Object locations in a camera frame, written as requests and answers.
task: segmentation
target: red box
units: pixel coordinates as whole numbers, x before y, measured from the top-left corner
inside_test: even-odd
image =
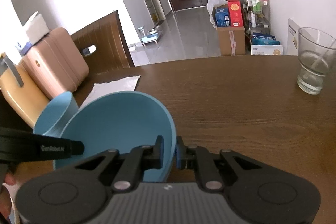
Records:
[[[232,27],[243,27],[242,8],[239,0],[227,0]]]

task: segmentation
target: wooden chair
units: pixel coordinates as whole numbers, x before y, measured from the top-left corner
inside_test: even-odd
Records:
[[[96,46],[95,52],[84,56],[90,69],[89,75],[134,67],[118,11],[87,25],[71,35],[71,38],[80,52],[92,45]]]

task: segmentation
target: blue cup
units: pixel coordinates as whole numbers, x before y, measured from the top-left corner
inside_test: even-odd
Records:
[[[78,111],[78,105],[70,91],[63,92],[52,99],[38,117],[34,134],[60,137],[69,120]]]
[[[136,91],[105,95],[82,108],[64,128],[61,137],[81,141],[83,155],[56,160],[55,168],[75,163],[108,149],[128,153],[140,145],[154,145],[163,136],[163,167],[147,170],[144,181],[166,180],[173,162],[176,132],[173,119],[154,97]]]

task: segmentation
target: wooden table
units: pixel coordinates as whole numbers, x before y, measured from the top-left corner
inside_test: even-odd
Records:
[[[182,60],[87,78],[75,92],[81,104],[93,83],[141,75],[136,90],[160,100],[187,145],[229,148],[315,184],[322,196],[314,223],[336,223],[336,78],[320,95],[296,84],[292,56],[235,56]],[[194,180],[172,169],[172,181]]]

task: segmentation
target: human hand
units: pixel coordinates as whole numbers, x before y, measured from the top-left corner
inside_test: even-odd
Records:
[[[16,184],[14,175],[12,173],[7,173],[4,182],[8,185]],[[5,218],[8,218],[9,215],[11,214],[11,210],[12,210],[11,197],[9,195],[7,188],[4,185],[2,185],[0,192],[0,213]]]

